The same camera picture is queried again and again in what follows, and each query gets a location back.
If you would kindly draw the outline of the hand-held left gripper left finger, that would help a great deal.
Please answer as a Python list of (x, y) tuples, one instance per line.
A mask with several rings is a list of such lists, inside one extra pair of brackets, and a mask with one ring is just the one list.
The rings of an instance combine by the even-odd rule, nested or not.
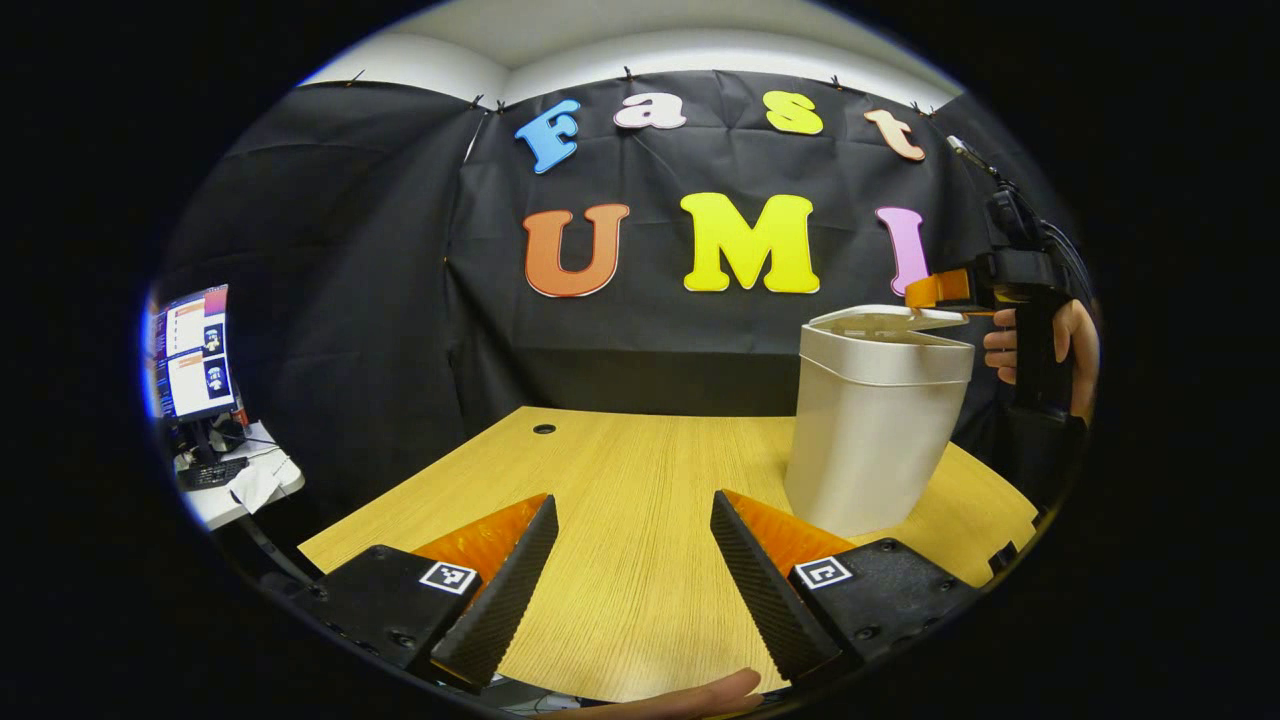
[(393, 667), (477, 693), (498, 673), (558, 530), (554, 497), (534, 495), (412, 552), (371, 544), (291, 602)]

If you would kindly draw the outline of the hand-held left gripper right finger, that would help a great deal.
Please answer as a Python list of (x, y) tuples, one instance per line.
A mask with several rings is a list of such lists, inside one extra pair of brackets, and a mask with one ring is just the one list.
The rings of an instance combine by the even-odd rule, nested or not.
[(719, 489), (710, 533), (780, 675), (820, 684), (910, 646), (980, 592), (895, 538), (854, 546)]

